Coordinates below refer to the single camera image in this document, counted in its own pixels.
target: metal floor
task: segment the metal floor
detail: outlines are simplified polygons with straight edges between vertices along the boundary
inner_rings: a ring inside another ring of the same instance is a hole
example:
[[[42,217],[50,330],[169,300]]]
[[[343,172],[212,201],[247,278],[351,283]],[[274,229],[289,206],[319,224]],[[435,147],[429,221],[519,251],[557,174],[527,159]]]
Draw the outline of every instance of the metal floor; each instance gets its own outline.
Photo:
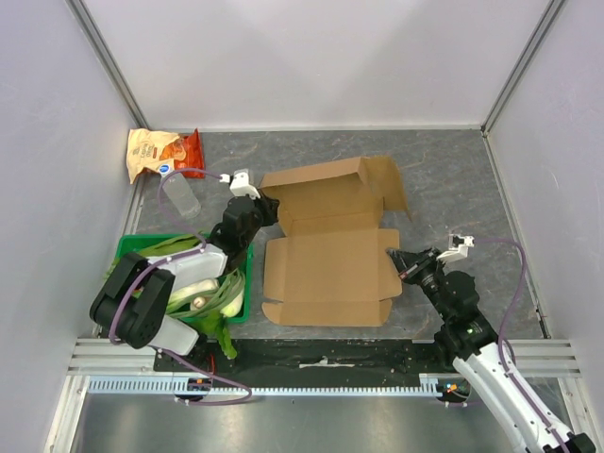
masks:
[[[569,423],[556,379],[534,388]],[[195,408],[167,396],[89,394],[72,453],[508,453],[483,405],[446,409],[413,397],[272,396]]]
[[[387,212],[382,226],[400,230],[401,244],[410,251],[447,246],[449,231],[476,237],[511,237],[493,169],[477,130],[393,130],[208,133],[202,135],[208,170],[232,173],[250,168],[260,181],[263,173],[356,156],[386,155],[403,175],[413,221],[402,212]],[[211,228],[221,220],[232,196],[211,180],[190,180],[202,211],[191,221],[195,229]],[[175,232],[158,211],[158,176],[148,178],[138,233]],[[278,226],[264,228],[255,240],[255,260],[249,320],[232,326],[235,338],[413,338],[428,340],[440,318],[421,290],[408,287],[393,305],[383,327],[282,327],[261,310],[264,246],[282,237]],[[454,263],[476,276],[480,308],[498,327],[517,285],[519,261],[506,245],[482,245],[468,260]],[[511,338],[543,338],[529,292],[508,327]]]

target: snack bag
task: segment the snack bag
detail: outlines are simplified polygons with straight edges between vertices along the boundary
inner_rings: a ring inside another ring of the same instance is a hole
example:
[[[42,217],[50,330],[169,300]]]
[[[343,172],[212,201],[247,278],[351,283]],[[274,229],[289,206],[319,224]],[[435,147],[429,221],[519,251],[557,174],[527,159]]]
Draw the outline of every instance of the snack bag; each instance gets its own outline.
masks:
[[[130,184],[145,171],[159,172],[164,163],[172,168],[204,169],[203,151],[197,129],[189,137],[176,133],[132,129],[128,135],[126,167]],[[204,177],[201,173],[186,172],[185,177]]]

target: open cardboard box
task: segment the open cardboard box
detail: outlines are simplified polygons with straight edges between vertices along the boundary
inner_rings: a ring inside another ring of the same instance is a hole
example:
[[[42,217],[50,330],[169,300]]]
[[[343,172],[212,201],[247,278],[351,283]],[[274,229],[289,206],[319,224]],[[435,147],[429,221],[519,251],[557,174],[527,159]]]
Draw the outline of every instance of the open cardboard box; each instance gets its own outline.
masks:
[[[283,326],[381,326],[401,281],[385,250],[398,230],[380,229],[384,210],[407,197],[389,157],[353,158],[264,176],[260,187],[280,201],[286,237],[266,245],[268,319]]]

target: green basket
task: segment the green basket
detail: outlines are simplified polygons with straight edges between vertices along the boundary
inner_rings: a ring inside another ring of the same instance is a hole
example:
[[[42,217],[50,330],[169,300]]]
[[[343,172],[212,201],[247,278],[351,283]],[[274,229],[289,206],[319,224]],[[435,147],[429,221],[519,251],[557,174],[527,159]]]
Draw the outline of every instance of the green basket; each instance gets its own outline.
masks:
[[[139,250],[172,239],[180,234],[130,234],[123,236],[117,245],[115,258],[121,258],[128,252],[138,252]],[[245,261],[239,266],[239,270],[245,275],[245,289],[243,290],[242,309],[232,318],[226,320],[230,324],[240,324],[249,318],[250,293],[252,289],[252,260],[254,259],[254,245],[250,244],[247,248]]]

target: gray mat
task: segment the gray mat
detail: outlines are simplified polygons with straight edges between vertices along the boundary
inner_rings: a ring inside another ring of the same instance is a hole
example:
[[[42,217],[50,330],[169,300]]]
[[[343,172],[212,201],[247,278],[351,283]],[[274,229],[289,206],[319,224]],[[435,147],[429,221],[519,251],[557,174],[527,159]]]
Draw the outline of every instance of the gray mat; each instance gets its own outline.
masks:
[[[398,164],[409,198],[412,222],[405,213],[387,212],[382,226],[400,231],[401,244],[410,251],[432,245],[446,248],[449,231],[475,237],[511,237],[493,170],[480,133],[476,130],[315,131],[211,133],[203,135],[208,170],[232,173],[250,168],[263,173],[356,156],[392,156]],[[196,229],[220,221],[231,194],[215,180],[191,180],[201,214],[191,221]],[[138,233],[179,232],[159,212],[158,176],[144,188]],[[440,318],[421,291],[406,287],[394,301],[383,327],[282,327],[272,324],[261,310],[264,247],[282,237],[278,226],[262,230],[255,240],[251,312],[247,323],[235,325],[235,338],[413,338],[431,339]],[[480,307],[495,328],[510,304],[519,276],[516,252],[506,245],[481,245],[470,258],[453,263],[476,276]],[[528,291],[508,329],[514,339],[542,338]]]

